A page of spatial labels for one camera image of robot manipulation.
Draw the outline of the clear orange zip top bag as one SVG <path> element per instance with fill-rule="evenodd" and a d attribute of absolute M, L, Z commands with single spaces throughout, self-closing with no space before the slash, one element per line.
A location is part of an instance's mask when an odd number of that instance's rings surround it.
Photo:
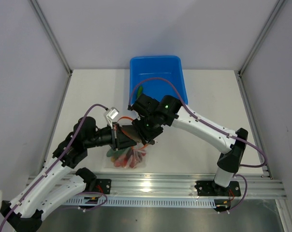
<path fill-rule="evenodd" d="M 106 169 L 135 169 L 143 166 L 147 146 L 148 144 L 143 145 L 141 142 L 137 142 L 135 146 L 118 151 L 110 148 L 104 158 L 103 167 Z"/>

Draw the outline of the small green chili pepper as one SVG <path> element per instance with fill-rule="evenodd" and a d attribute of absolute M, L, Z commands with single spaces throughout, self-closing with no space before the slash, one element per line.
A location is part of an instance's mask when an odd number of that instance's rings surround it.
<path fill-rule="evenodd" d="M 143 94 L 143 86 L 140 85 L 136 92 L 136 99 L 138 99 Z"/>

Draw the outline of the grey toy fish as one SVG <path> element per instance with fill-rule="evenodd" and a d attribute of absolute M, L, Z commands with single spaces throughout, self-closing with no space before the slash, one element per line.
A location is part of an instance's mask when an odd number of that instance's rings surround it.
<path fill-rule="evenodd" d="M 133 125 L 123 125 L 121 126 L 121 131 L 130 139 L 134 140 L 137 143 L 141 143 L 141 137 L 136 131 Z"/>

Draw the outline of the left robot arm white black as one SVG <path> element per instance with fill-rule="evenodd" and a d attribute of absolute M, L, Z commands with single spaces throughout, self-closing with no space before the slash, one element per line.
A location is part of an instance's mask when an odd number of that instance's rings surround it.
<path fill-rule="evenodd" d="M 96 175 L 88 168 L 78 169 L 57 190 L 53 187 L 87 157 L 89 148 L 109 145 L 113 150 L 121 150 L 136 144 L 118 123 L 97 129 L 94 118 L 86 116 L 79 119 L 31 184 L 14 199 L 2 201 L 0 213 L 4 222 L 8 222 L 17 232 L 35 232 L 52 211 L 74 195 L 82 192 L 104 195 L 98 188 Z"/>

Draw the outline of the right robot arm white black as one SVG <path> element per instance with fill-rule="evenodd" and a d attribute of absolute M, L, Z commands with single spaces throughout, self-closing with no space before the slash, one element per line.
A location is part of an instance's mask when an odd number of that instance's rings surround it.
<path fill-rule="evenodd" d="M 187 131 L 215 147 L 220 152 L 215 177 L 209 184 L 197 183 L 195 187 L 200 196 L 229 195 L 232 190 L 231 179 L 238 172 L 246 149 L 247 130 L 221 128 L 197 113 L 189 113 L 189 108 L 181 100 L 170 95 L 157 101 L 141 94 L 128 109 L 139 115 L 139 119 L 132 124 L 144 144 L 154 142 L 163 132 L 163 126 L 171 126 Z"/>

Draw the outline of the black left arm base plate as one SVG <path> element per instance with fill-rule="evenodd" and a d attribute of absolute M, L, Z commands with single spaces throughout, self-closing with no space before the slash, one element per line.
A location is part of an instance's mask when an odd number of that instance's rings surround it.
<path fill-rule="evenodd" d="M 93 191 L 101 192 L 108 195 L 110 194 L 111 186 L 112 186 L 111 179 L 97 179 Z"/>

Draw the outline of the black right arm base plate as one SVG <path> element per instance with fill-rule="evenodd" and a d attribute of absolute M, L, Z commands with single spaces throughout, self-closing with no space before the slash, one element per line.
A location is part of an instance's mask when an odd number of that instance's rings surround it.
<path fill-rule="evenodd" d="M 232 193 L 236 197 L 241 196 L 241 190 L 237 181 L 231 181 L 227 187 L 217 185 L 214 181 L 199 180 L 195 182 L 198 196 L 228 197 Z"/>

